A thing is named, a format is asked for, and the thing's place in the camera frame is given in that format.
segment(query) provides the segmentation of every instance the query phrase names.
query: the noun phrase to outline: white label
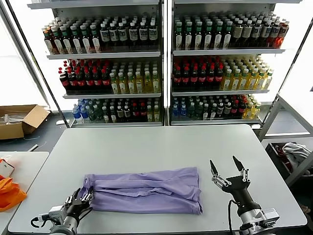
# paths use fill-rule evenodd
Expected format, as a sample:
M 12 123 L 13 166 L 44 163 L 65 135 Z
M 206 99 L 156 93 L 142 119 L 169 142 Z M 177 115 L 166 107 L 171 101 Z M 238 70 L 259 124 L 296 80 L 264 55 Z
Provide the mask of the white label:
M 80 43 L 79 43 L 79 40 L 77 38 L 74 38 L 73 42 L 74 42 L 77 53 L 78 54 L 83 53 L 82 47 L 80 46 Z
M 117 89 L 117 84 L 116 83 L 112 83 L 112 89 L 113 89 L 113 93 L 114 94 L 118 94 L 118 89 Z
M 177 35 L 176 36 L 176 50 L 180 50 L 180 48 L 181 48 L 181 40 L 182 40 L 182 36 L 181 35 Z
M 55 45 L 57 45 L 60 54 L 64 54 L 64 49 L 62 47 L 61 41 L 59 39 L 54 40 Z
M 99 39 L 93 38 L 92 41 L 93 41 L 94 49 L 96 50 L 97 53 L 100 53 L 101 49 L 100 49 Z
M 128 86 L 129 86 L 129 93 L 134 94 L 135 93 L 134 83 L 130 82 L 130 83 L 128 83 Z
M 86 52 L 87 52 L 87 53 L 91 53 L 91 51 L 90 51 L 90 44 L 89 44 L 88 38 L 83 38 L 83 43 L 84 43 Z
M 246 85 L 246 79 L 242 79 L 239 85 L 239 90 L 243 90 Z
M 225 80 L 223 91 L 227 91 L 228 90 L 229 83 L 230 83 L 229 79 Z
M 116 122 L 116 116 L 115 115 L 111 115 L 112 118 L 112 122 Z
M 185 50 L 190 50 L 191 39 L 192 39 L 192 36 L 191 36 L 191 35 L 187 35 L 187 36 L 186 36 Z
M 138 94 L 142 93 L 142 85 L 141 83 L 136 83 Z
M 196 39 L 195 39 L 195 50 L 199 50 L 200 49 L 200 45 L 201 45 L 201 35 L 197 35 Z
M 215 41 L 214 41 L 214 49 L 217 49 L 220 47 L 220 44 L 221 44 L 221 34 L 218 34 L 215 36 Z
M 212 38 L 212 35 L 210 35 L 210 34 L 206 35 L 205 40 L 204 40 L 204 49 L 205 50 L 209 49 L 210 43 L 211 43 L 211 38 Z
M 120 83 L 120 84 L 119 84 L 119 87 L 120 87 L 120 89 L 121 89 L 121 93 L 122 93 L 122 94 L 125 94 L 125 93 L 126 93 L 125 84 L 124 84 L 124 83 Z
M 226 34 L 224 38 L 223 49 L 226 49 L 229 47 L 229 41 L 230 41 L 230 34 Z
M 153 82 L 153 90 L 154 90 L 154 93 L 158 93 L 158 81 Z
M 64 45 L 67 48 L 68 54 L 73 54 L 72 46 L 70 45 L 69 39 L 63 39 Z
M 236 90 L 236 89 L 237 89 L 238 82 L 239 82 L 238 79 L 235 79 L 235 80 L 234 80 L 233 85 L 231 86 L 231 89 L 232 89 L 232 90 Z
M 253 87 L 254 87 L 254 84 L 255 84 L 255 78 L 254 79 L 251 79 L 250 83 L 249 83 L 249 87 L 248 87 L 248 90 L 253 90 Z
M 155 114 L 155 121 L 159 121 L 160 114 Z
M 108 115 L 104 115 L 103 118 L 104 118 L 104 121 L 105 121 L 106 123 L 109 123 L 109 122 L 110 122 Z
M 51 41 L 45 40 L 45 44 L 46 44 L 49 52 L 52 53 L 53 47 L 52 47 Z

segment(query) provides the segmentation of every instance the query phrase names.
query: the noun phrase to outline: beverage bottle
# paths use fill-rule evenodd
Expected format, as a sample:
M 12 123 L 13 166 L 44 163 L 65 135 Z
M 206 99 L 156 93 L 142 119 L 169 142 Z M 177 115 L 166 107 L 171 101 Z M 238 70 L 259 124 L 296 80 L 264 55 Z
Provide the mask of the beverage bottle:
M 192 42 L 192 22 L 188 21 L 186 26 L 186 32 L 184 35 L 184 42 L 185 42 L 185 50 L 190 50 L 191 42 Z
M 272 30 L 269 34 L 269 37 L 267 39 L 267 47 L 273 47 L 275 39 L 278 37 L 279 31 L 280 31 L 280 21 L 276 20 L 275 23 L 272 25 Z
M 241 34 L 240 47 L 248 47 L 249 38 L 252 32 L 252 20 L 248 20 L 244 25 L 243 32 Z
M 206 22 L 205 36 L 204 36 L 204 50 L 209 50 L 211 48 L 211 38 L 212 38 L 212 22 Z
M 181 49 L 181 42 L 182 42 L 182 33 L 181 33 L 181 26 L 182 22 L 176 23 L 176 32 L 175 32 L 175 50 Z
M 240 46 L 240 38 L 243 32 L 243 21 L 238 20 L 236 24 L 233 26 L 233 32 L 231 37 L 231 47 L 239 47 Z
M 196 23 L 196 34 L 195 34 L 195 50 L 200 50 L 202 47 L 202 22 L 198 21 Z
M 221 46 L 221 39 L 222 39 L 222 27 L 223 27 L 223 22 L 218 21 L 216 24 L 216 30 L 215 30 L 215 35 L 214 35 L 214 46 L 213 49 L 219 49 Z
M 289 30 L 289 21 L 281 23 L 278 36 L 275 39 L 274 44 L 273 44 L 274 48 L 280 48 L 280 46 L 282 45 L 283 40 L 284 40 L 288 30 Z
M 66 47 L 65 47 L 64 42 L 62 40 L 63 39 L 62 36 L 59 34 L 58 27 L 53 26 L 53 27 L 51 27 L 51 30 L 53 33 L 53 41 L 54 41 L 55 45 L 57 46 L 59 53 L 65 54 L 66 53 L 66 51 L 65 51 Z
M 110 106 L 110 115 L 111 115 L 112 122 L 116 123 L 117 119 L 116 119 L 116 111 L 114 110 L 114 106 Z
M 259 39 L 259 46 L 260 47 L 266 47 L 267 46 L 267 40 L 269 37 L 269 34 L 272 30 L 272 21 L 268 20 L 266 23 L 263 25 L 262 30 L 261 30 L 261 35 Z
M 227 49 L 229 47 L 232 25 L 233 25 L 232 21 L 227 21 L 225 32 L 224 32 L 223 38 L 222 38 L 223 49 Z

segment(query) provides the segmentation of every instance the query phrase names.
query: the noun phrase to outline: dark bottle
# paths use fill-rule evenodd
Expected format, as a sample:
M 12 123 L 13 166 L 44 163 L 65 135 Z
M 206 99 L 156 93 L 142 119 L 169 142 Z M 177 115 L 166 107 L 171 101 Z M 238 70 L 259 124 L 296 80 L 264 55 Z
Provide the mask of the dark bottle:
M 241 34 L 243 32 L 243 25 L 242 25 L 243 21 L 242 20 L 238 20 L 238 22 L 236 24 L 234 24 L 233 27 L 233 32 L 232 32 L 232 37 L 231 37 L 231 47 L 239 47 L 240 46 L 240 38 L 241 38 Z

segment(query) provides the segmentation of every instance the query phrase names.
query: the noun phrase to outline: bottle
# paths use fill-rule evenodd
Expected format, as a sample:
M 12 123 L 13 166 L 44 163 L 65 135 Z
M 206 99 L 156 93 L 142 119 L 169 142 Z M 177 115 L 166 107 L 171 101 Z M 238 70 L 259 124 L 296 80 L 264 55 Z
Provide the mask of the bottle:
M 191 42 L 192 42 L 191 29 L 192 29 L 192 22 L 188 21 L 187 26 L 186 26 L 186 32 L 184 35 L 185 50 L 190 50 L 190 47 L 191 47 Z
M 58 27 L 53 26 L 53 27 L 51 27 L 51 30 L 53 33 L 53 41 L 54 41 L 55 45 L 57 46 L 59 53 L 65 54 L 65 45 L 64 45 L 64 42 L 62 40 L 62 36 L 59 35 Z
M 231 47 L 239 47 L 240 46 L 240 38 L 241 34 L 243 32 L 243 21 L 238 20 L 236 24 L 233 26 L 233 32 L 232 32 L 232 40 L 231 40 Z
M 204 36 L 204 50 L 209 50 L 211 47 L 211 38 L 212 38 L 212 22 L 207 21 L 206 22 L 206 29 L 205 29 L 205 36 Z
M 214 35 L 214 46 L 213 49 L 219 49 L 221 46 L 221 39 L 222 39 L 222 27 L 223 27 L 223 22 L 218 21 L 216 24 L 216 31 Z
M 229 43 L 230 43 L 230 38 L 231 38 L 231 28 L 232 28 L 233 22 L 232 21 L 228 21 L 226 23 L 226 29 L 225 29 L 225 33 L 223 34 L 223 49 L 227 49 L 229 47 Z

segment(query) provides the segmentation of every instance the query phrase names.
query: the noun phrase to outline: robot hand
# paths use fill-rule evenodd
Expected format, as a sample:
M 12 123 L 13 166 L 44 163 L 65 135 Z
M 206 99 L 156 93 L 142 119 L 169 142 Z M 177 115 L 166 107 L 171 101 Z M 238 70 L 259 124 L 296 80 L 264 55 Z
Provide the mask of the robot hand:
M 49 220 L 52 222 L 51 234 L 77 235 L 79 222 L 92 211 L 90 207 L 93 194 L 92 188 L 83 198 L 77 198 L 80 188 L 69 196 L 64 205 L 52 207 L 49 213 L 41 214 L 33 218 L 30 224 L 35 228 L 42 228 Z M 35 225 L 34 221 L 43 222 L 41 226 Z
M 240 171 L 239 176 L 223 179 L 217 172 L 213 162 L 210 160 L 212 181 L 224 192 L 230 193 L 234 200 L 228 204 L 229 230 L 232 232 L 230 222 L 231 202 L 238 206 L 237 214 L 243 224 L 239 228 L 245 235 L 267 234 L 268 230 L 273 229 L 279 215 L 275 209 L 262 210 L 260 205 L 254 202 L 247 190 L 250 185 L 248 179 L 249 169 L 245 169 L 242 163 L 233 156 L 236 167 Z

